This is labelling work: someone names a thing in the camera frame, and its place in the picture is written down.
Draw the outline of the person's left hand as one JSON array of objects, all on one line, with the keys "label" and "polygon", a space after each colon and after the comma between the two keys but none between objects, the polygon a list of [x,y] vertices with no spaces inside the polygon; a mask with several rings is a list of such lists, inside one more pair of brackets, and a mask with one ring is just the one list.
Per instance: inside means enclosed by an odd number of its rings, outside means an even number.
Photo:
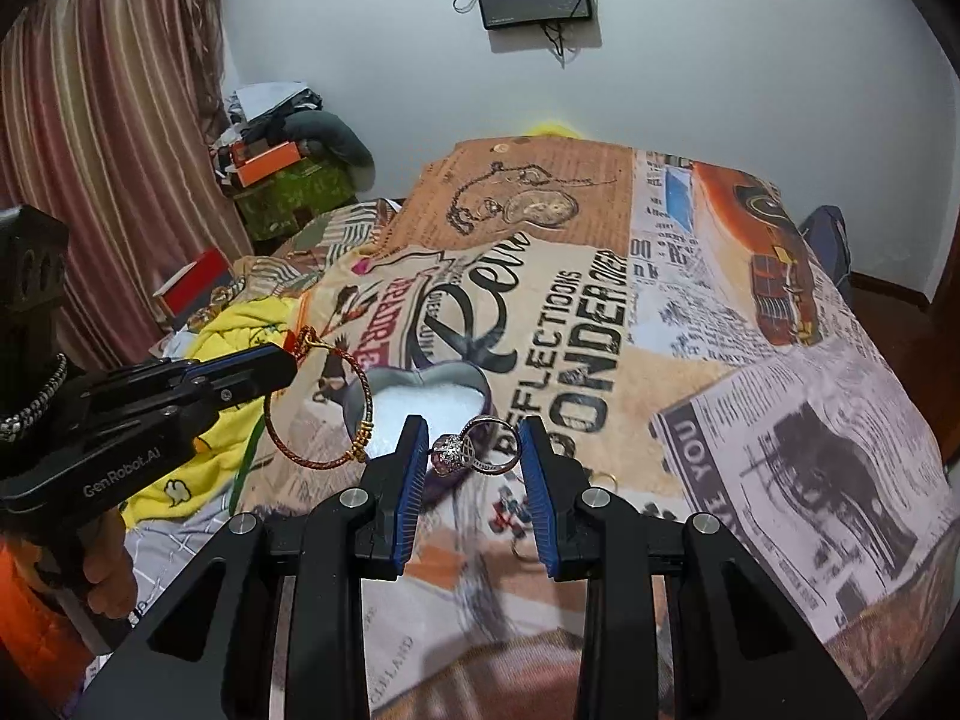
[{"label": "person's left hand", "polygon": [[122,619],[137,605],[137,580],[132,557],[125,549],[125,523],[117,511],[109,511],[99,520],[99,528],[86,548],[86,594],[89,609],[109,619]]}]

